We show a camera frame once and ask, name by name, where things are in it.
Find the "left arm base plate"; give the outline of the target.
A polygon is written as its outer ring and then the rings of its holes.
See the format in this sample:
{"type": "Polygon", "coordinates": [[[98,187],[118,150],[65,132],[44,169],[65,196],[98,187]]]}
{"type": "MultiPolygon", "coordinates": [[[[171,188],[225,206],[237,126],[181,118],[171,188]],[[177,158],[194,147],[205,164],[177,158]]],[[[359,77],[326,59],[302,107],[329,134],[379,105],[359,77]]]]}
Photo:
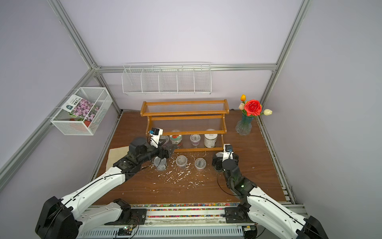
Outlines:
{"type": "Polygon", "coordinates": [[[146,209],[127,209],[122,211],[118,220],[106,223],[105,225],[144,225],[146,216],[146,209]]]}

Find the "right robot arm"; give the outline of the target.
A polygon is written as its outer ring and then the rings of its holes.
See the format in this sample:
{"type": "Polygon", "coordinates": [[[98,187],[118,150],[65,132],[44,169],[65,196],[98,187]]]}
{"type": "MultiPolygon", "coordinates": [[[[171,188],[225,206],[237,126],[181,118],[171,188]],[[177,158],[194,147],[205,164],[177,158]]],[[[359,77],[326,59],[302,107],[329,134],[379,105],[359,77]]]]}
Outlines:
{"type": "Polygon", "coordinates": [[[304,216],[293,212],[267,195],[257,184],[243,176],[238,166],[238,155],[212,158],[212,166],[223,173],[231,196],[241,200],[231,210],[243,215],[245,220],[252,221],[280,239],[327,239],[322,224],[313,216],[304,216]]]}

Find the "clear jar red label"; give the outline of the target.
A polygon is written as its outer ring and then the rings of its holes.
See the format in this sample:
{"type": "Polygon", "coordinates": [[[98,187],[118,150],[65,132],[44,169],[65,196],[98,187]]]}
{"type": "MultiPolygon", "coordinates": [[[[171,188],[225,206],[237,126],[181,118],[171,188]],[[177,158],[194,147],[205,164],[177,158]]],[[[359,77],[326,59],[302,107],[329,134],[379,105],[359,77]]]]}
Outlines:
{"type": "Polygon", "coordinates": [[[203,158],[197,158],[195,160],[195,168],[198,170],[198,171],[204,171],[206,165],[207,165],[207,162],[205,159],[203,158]]]}

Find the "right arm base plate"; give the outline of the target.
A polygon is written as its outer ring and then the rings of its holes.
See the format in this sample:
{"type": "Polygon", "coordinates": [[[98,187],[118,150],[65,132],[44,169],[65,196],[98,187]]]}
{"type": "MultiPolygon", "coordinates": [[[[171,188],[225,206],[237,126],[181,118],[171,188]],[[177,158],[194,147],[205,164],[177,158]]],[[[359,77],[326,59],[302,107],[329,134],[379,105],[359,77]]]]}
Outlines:
{"type": "Polygon", "coordinates": [[[224,208],[224,218],[227,224],[252,223],[248,213],[240,207],[224,208]]]}

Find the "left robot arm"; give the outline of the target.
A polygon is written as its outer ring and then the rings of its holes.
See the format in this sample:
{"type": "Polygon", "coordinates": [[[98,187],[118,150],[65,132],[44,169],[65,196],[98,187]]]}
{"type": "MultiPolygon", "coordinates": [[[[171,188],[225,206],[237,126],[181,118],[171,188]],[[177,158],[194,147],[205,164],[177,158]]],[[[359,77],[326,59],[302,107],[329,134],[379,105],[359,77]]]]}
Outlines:
{"type": "Polygon", "coordinates": [[[154,140],[138,137],[129,145],[127,155],[119,159],[104,174],[77,191],[60,199],[53,196],[42,208],[36,234],[42,239],[75,239],[98,226],[130,221],[130,205],[116,200],[104,207],[87,211],[87,208],[110,190],[125,183],[141,170],[142,164],[159,157],[168,159],[176,145],[160,145],[154,140]]]}

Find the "clear jar dark seeds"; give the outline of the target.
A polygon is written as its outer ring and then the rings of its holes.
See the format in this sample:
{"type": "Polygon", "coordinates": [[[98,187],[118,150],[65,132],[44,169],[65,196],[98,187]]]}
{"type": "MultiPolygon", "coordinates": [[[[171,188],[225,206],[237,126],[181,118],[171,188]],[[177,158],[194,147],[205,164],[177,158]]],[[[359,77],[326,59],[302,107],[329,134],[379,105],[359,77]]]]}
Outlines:
{"type": "Polygon", "coordinates": [[[176,165],[179,167],[179,168],[186,168],[187,167],[187,164],[188,164],[188,159],[186,156],[184,155],[179,155],[177,158],[176,158],[176,165]]]}

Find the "silver top seed can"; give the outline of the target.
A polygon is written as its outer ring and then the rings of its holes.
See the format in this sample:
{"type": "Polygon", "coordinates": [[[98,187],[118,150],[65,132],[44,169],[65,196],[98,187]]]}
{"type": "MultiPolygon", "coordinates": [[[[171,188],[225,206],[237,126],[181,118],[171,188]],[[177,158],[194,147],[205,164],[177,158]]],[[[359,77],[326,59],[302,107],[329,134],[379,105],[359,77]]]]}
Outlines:
{"type": "Polygon", "coordinates": [[[165,171],[167,169],[167,159],[155,157],[153,160],[153,164],[158,171],[165,171]]]}

